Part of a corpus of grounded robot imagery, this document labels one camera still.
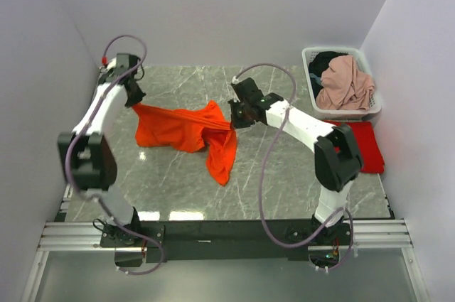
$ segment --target white wall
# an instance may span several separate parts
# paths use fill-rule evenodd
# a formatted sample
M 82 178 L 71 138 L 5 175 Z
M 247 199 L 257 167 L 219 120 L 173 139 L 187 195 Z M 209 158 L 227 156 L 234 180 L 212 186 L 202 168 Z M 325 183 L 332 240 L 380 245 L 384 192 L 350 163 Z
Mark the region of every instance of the white wall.
M 0 0 L 0 301 L 18 301 L 65 188 L 60 131 L 87 109 L 95 63 L 58 0 Z
M 286 65 L 310 45 L 360 47 L 385 0 L 63 1 L 96 59 L 110 38 L 133 33 L 149 65 Z
M 387 0 L 363 49 L 384 102 L 375 132 L 387 194 L 433 301 L 453 301 L 455 0 Z

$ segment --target white laundry basket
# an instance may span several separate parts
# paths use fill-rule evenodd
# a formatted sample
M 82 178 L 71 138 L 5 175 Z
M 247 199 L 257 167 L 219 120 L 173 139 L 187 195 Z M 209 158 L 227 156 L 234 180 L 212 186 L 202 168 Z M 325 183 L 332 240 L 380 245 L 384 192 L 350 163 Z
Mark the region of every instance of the white laundry basket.
M 356 48 L 343 48 L 343 47 L 320 47 L 320 48 L 305 48 L 301 52 L 301 56 L 304 60 L 305 76 L 308 82 L 308 90 L 313 105 L 314 116 L 317 119 L 358 119 L 368 114 L 377 114 L 381 110 L 381 103 L 377 93 L 375 92 L 370 98 L 370 109 L 369 110 L 324 110 L 316 105 L 316 98 L 313 95 L 313 88 L 311 87 L 310 73 L 308 71 L 308 65 L 313 59 L 324 51 L 335 51 L 339 53 L 345 53 L 346 55 L 352 55 L 357 61 L 357 67 L 360 71 L 363 71 L 369 75 L 372 75 L 370 67 L 367 64 L 365 56 Z

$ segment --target cable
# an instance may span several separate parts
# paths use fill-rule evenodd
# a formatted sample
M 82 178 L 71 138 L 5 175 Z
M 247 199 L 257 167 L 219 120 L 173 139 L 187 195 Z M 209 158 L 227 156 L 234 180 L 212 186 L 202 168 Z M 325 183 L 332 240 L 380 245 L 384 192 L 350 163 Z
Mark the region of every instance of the cable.
M 136 80 L 137 82 L 140 81 L 140 80 L 141 80 L 142 78 L 144 78 L 144 76 L 145 76 L 145 70 L 144 70 L 144 66 L 142 66 L 142 64 L 141 64 L 140 68 L 141 68 L 142 76 L 141 76 L 140 78 L 135 78 L 135 80 Z
M 85 135 L 85 133 L 87 132 L 87 130 L 90 128 L 90 125 L 91 123 L 93 122 L 93 119 L 96 117 L 97 113 L 99 112 L 100 110 L 100 107 L 103 103 L 103 101 L 105 100 L 105 97 L 107 96 L 107 93 L 112 90 L 112 88 L 117 85 L 117 83 L 119 83 L 121 80 L 123 80 L 126 76 L 132 74 L 134 71 L 136 71 L 140 66 L 142 66 L 142 63 L 144 62 L 144 59 L 145 57 L 147 56 L 147 46 L 145 45 L 145 42 L 140 39 L 140 38 L 137 38 L 135 36 L 131 36 L 129 34 L 124 34 L 124 35 L 121 35 L 121 36 L 118 36 L 114 39 L 112 39 L 106 46 L 105 48 L 105 51 L 103 53 L 103 59 L 106 59 L 106 54 L 107 54 L 107 51 L 109 50 L 110 46 L 113 44 L 113 42 L 115 42 L 117 39 L 120 39 L 120 38 L 133 38 L 134 40 L 140 42 L 142 44 L 142 47 L 144 48 L 144 55 L 142 56 L 141 60 L 132 68 L 128 69 L 127 71 L 125 71 L 125 73 L 121 74 L 118 78 L 116 78 L 105 90 L 105 92 L 103 93 L 103 95 L 98 99 L 98 102 L 97 104 L 95 105 L 95 108 L 93 109 L 93 112 L 92 114 L 89 116 L 88 118 L 88 121 L 86 123 L 86 125 L 84 125 L 84 127 L 80 130 L 79 134 L 77 134 L 75 136 L 75 138 L 71 141 L 69 147 L 68 147 L 68 151 L 66 153 L 66 156 L 65 156 L 65 175 L 66 175 L 66 178 L 69 182 L 69 184 L 71 184 L 71 186 L 73 187 L 73 190 L 74 192 L 77 194 L 77 196 L 81 199 L 83 199 L 84 201 L 91 201 L 91 200 L 94 200 L 94 201 L 97 201 L 101 208 L 106 212 L 106 215 L 114 222 L 114 224 L 116 226 L 118 226 L 118 228 L 120 228 L 121 231 L 123 232 L 126 232 L 132 236 L 135 236 L 135 237 L 138 237 L 138 238 L 141 238 L 147 242 L 150 242 L 152 243 L 153 245 L 155 245 L 156 247 L 159 248 L 160 250 L 160 253 L 161 253 L 161 257 L 160 257 L 160 260 L 159 262 L 151 269 L 149 270 L 146 270 L 146 271 L 127 271 L 126 269 L 123 269 L 123 268 L 119 268 L 120 271 L 124 272 L 125 274 L 130 274 L 130 275 L 135 275 L 135 276 L 139 276 L 139 275 L 145 275 L 145 274 L 149 274 L 155 270 L 157 270 L 161 264 L 164 262 L 164 259 L 165 259 L 165 254 L 164 254 L 164 249 L 163 247 L 161 246 L 161 244 L 159 242 L 157 242 L 155 239 L 152 239 L 150 237 L 147 237 L 143 234 L 139 234 L 135 231 L 132 231 L 132 230 L 128 230 L 124 225 L 122 225 L 120 223 L 120 221 L 112 214 L 112 211 L 106 206 L 103 198 L 101 195 L 99 194 L 94 194 L 94 195 L 91 195 L 90 197 L 87 197 L 86 194 L 82 193 L 81 189 L 77 186 L 77 183 L 75 182 L 75 179 L 74 179 L 74 176 L 73 174 L 71 173 L 71 156 L 73 154 L 73 151 L 74 151 L 74 147 L 76 145 L 76 143 L 80 140 L 80 138 Z
M 100 218 L 96 218 L 92 221 L 92 225 L 95 229 L 97 229 L 98 231 L 101 231 L 101 233 L 103 233 L 105 230 L 102 229 L 101 227 L 98 227 L 95 222 L 99 222 L 103 227 L 106 227 L 106 223 L 103 222 Z
M 286 248 L 286 249 L 295 249 L 297 247 L 302 247 L 304 245 L 307 245 L 311 240 L 313 240 L 318 234 L 319 232 L 321 232 L 324 227 L 332 220 L 333 217 L 335 217 L 339 212 L 342 212 L 342 211 L 346 211 L 346 213 L 348 214 L 349 216 L 349 223 L 350 223 L 350 242 L 349 242 L 349 247 L 348 247 L 348 251 L 346 252 L 346 254 L 343 256 L 343 258 L 339 261 L 339 263 L 335 266 L 332 266 L 331 268 L 328 268 L 328 270 L 334 270 L 336 268 L 338 268 L 346 259 L 346 257 L 350 254 L 350 251 L 353 247 L 353 243 L 354 243 L 354 222 L 353 222 L 353 216 L 351 215 L 351 213 L 348 211 L 347 208 L 343 208 L 343 207 L 340 207 L 338 208 L 337 210 L 335 210 L 331 215 L 328 216 L 327 220 L 325 222 L 323 222 L 317 229 L 316 231 L 314 231 L 308 238 L 300 241 L 300 242 L 297 242 L 297 243 L 292 243 L 292 244 L 288 244 L 288 243 L 283 243 L 281 241 L 279 241 L 271 232 L 270 232 L 270 229 L 269 227 L 267 226 L 267 221 L 265 220 L 265 216 L 264 216 L 264 208 L 262 206 L 262 186 L 263 186 L 263 182 L 264 182 L 264 177 L 265 177 L 265 166 L 267 165 L 267 162 L 269 160 L 269 156 L 272 152 L 272 149 L 274 147 L 274 145 L 276 144 L 279 136 L 281 135 L 281 133 L 283 132 L 283 129 L 284 129 L 284 126 L 286 125 L 286 123 L 288 122 L 289 120 L 289 110 L 291 109 L 291 104 L 292 102 L 295 100 L 296 98 L 296 90 L 297 90 L 297 84 L 296 84 L 296 80 L 294 78 L 294 76 L 288 71 L 286 70 L 285 68 L 279 66 L 279 65 L 275 65 L 275 64 L 271 64 L 271 63 L 258 63 L 258 64 L 254 64 L 254 65 L 251 65 L 247 68 L 245 68 L 244 70 L 240 71 L 240 73 L 238 75 L 236 75 L 234 78 L 236 80 L 238 80 L 238 78 L 243 75 L 245 72 L 253 69 L 253 68 L 257 68 L 259 66 L 270 66 L 272 68 L 276 68 L 276 69 L 279 69 L 281 71 L 283 71 L 284 73 L 286 73 L 286 75 L 288 75 L 289 79 L 291 80 L 292 82 L 292 93 L 291 93 L 291 97 L 289 98 L 289 105 L 288 107 L 286 108 L 286 111 L 285 111 L 285 114 L 284 114 L 284 119 L 283 119 L 283 122 L 281 124 L 281 126 L 279 126 L 277 132 L 275 133 L 275 136 L 269 146 L 269 148 L 267 149 L 267 152 L 264 156 L 264 158 L 262 159 L 262 165 L 261 165 L 261 175 L 259 177 L 259 187 L 258 187 L 258 203 L 259 203 L 259 214 L 260 214 L 260 217 L 261 217 L 261 223 L 262 223 L 262 227 L 264 228 L 264 231 L 265 233 L 267 234 L 267 236 L 269 236 L 270 240 L 273 241 L 273 243 L 275 243 L 276 245 L 279 245 L 280 247 L 283 247 L 283 248 Z

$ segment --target gray marble surface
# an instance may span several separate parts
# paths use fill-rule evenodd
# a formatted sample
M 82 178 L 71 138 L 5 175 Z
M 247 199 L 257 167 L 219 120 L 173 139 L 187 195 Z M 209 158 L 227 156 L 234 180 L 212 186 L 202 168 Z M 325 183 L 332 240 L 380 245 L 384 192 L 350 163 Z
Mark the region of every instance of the gray marble surface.
M 232 77 L 241 67 L 152 67 L 139 82 L 147 96 L 143 103 L 175 109 L 201 109 L 216 101 L 227 119 L 234 93 Z M 290 67 L 298 84 L 294 105 L 311 113 L 302 67 Z M 264 93 L 288 97 L 291 83 L 271 68 L 245 74 Z M 256 124 L 237 130 L 237 155 L 226 186 L 217 184 L 205 167 L 207 153 L 184 153 L 171 147 L 140 148 L 134 135 L 137 115 L 124 109 L 108 141 L 118 165 L 117 182 L 143 220 L 239 220 L 259 217 L 257 187 L 262 157 L 276 129 Z M 316 209 L 320 186 L 314 175 L 314 155 L 295 139 L 282 134 L 269 158 L 264 180 L 264 210 L 268 218 L 307 218 Z M 354 217 L 389 217 L 379 175 L 361 173 L 350 190 L 348 208 Z M 67 221 L 102 217 L 94 203 L 73 198 Z

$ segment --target red cloth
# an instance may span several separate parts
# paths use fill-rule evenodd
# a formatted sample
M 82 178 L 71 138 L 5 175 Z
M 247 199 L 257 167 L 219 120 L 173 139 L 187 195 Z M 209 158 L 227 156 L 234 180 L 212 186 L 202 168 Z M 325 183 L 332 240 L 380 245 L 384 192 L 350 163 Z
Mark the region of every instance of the red cloth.
M 347 124 L 354 132 L 355 139 L 357 140 L 360 153 L 362 154 L 365 165 L 362 168 L 364 173 L 383 173 L 384 172 L 384 159 L 376 143 L 375 132 L 371 122 L 335 122 L 328 121 L 329 123 L 339 126 L 340 124 Z
M 210 101 L 201 110 L 162 109 L 136 104 L 139 116 L 136 142 L 141 147 L 172 146 L 179 151 L 193 153 L 205 147 L 205 165 L 211 176 L 221 185 L 229 181 L 237 150 L 235 130 L 225 121 L 219 106 Z

